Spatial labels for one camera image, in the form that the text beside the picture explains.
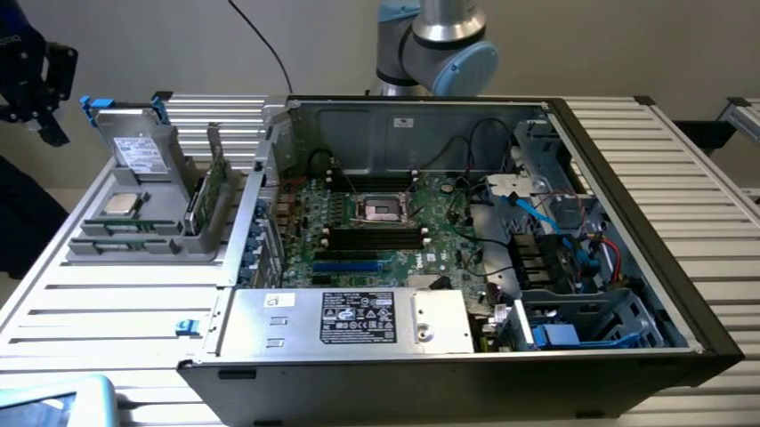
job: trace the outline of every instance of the sticker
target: sticker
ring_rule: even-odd
[[[165,163],[152,138],[113,138],[122,161],[134,173],[165,173]]]
[[[275,309],[295,306],[295,293],[267,294],[263,296],[264,309]]]
[[[392,127],[405,127],[405,128],[412,128],[413,127],[413,119],[412,118],[393,118],[392,119]]]
[[[324,292],[319,340],[324,344],[395,343],[392,292]]]

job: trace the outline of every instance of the blue cable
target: blue cable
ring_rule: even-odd
[[[551,218],[548,218],[546,215],[540,214],[535,210],[535,208],[520,198],[518,198],[518,200],[516,200],[516,206],[519,206],[522,209],[524,209],[527,211],[527,213],[535,217],[536,220],[546,222],[551,226],[551,228],[554,229],[554,232],[556,234],[560,234],[559,225],[556,225],[556,221],[552,220]]]

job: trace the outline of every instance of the light blue object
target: light blue object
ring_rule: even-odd
[[[419,2],[405,2],[395,4],[380,4],[377,8],[377,22],[408,18],[419,13]]]
[[[92,116],[92,109],[106,109],[113,104],[113,100],[97,99],[90,102],[90,97],[84,95],[80,98],[81,111],[84,111],[84,116],[86,116],[86,121],[92,127],[97,127],[97,122],[94,122],[94,117]]]
[[[185,319],[178,320],[174,326],[174,334],[176,336],[197,336],[200,332],[197,331],[197,327],[200,322],[197,320]]]
[[[61,383],[0,391],[0,425],[117,427],[110,381],[102,375],[84,375]]]
[[[108,98],[98,98],[90,103],[90,107],[94,109],[108,109],[113,105],[113,100]]]
[[[612,341],[580,341],[574,326],[568,324],[548,324],[534,327],[532,341],[542,350],[603,350],[603,349],[629,349],[639,338],[639,334],[631,332]]]
[[[90,97],[84,95],[80,98],[80,106],[81,111],[84,111],[84,116],[86,116],[86,121],[92,127],[97,127],[97,123],[94,123],[94,117],[92,117],[92,110],[90,110]]]
[[[551,228],[554,229],[554,232],[556,234],[559,234],[559,225],[556,225],[556,221],[552,220],[551,218],[548,218],[546,215],[543,215],[540,212],[538,212],[535,210],[535,208],[530,205],[530,203],[527,203],[524,200],[522,200],[520,198],[518,198],[518,201],[515,202],[516,206],[519,206],[522,209],[524,209],[527,211],[527,213],[530,215],[532,215],[535,217],[536,220],[540,220],[543,222],[546,222]]]
[[[574,348],[580,345],[572,325],[540,325],[532,329],[532,340],[542,348]]]
[[[161,99],[154,96],[150,100],[150,105],[153,105],[154,112],[157,113],[157,118],[160,119],[164,125],[170,125],[168,121],[168,113],[165,112],[165,105]]]
[[[496,72],[498,49],[487,41],[467,46],[446,63],[432,84],[436,96],[475,96]]]

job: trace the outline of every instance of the blue tab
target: blue tab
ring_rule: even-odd
[[[168,122],[168,113],[165,113],[165,105],[160,98],[156,96],[150,100],[150,104],[153,105],[154,112],[157,113],[157,118],[161,120],[164,125],[170,125]]]
[[[90,106],[94,109],[108,109],[112,105],[113,105],[113,100],[109,100],[106,98],[100,98],[94,100],[90,104]]]
[[[84,111],[84,116],[86,116],[86,121],[90,124],[92,127],[97,127],[97,124],[94,123],[94,117],[92,117],[92,111],[90,111],[90,97],[84,95],[80,98],[80,106],[81,106],[81,111]]]
[[[197,327],[200,322],[197,320],[185,319],[178,320],[174,326],[174,334],[176,336],[193,336],[200,335]]]

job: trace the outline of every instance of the metal rail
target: metal rail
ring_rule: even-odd
[[[755,210],[657,108],[638,105],[631,98],[566,100],[746,361],[697,389],[662,391],[616,420],[530,426],[755,425]],[[197,163],[209,159],[202,126],[217,121],[232,166],[240,170],[248,167],[269,105],[263,97],[174,95],[168,113],[180,127],[182,150]],[[0,311],[0,389],[100,372],[116,386],[124,425],[220,425],[174,373],[176,361],[200,351],[204,337],[176,338],[174,323],[184,318],[208,319],[221,296],[216,284],[225,247],[213,262],[192,266],[66,265],[65,242],[82,214],[102,197],[109,179],[105,172]]]

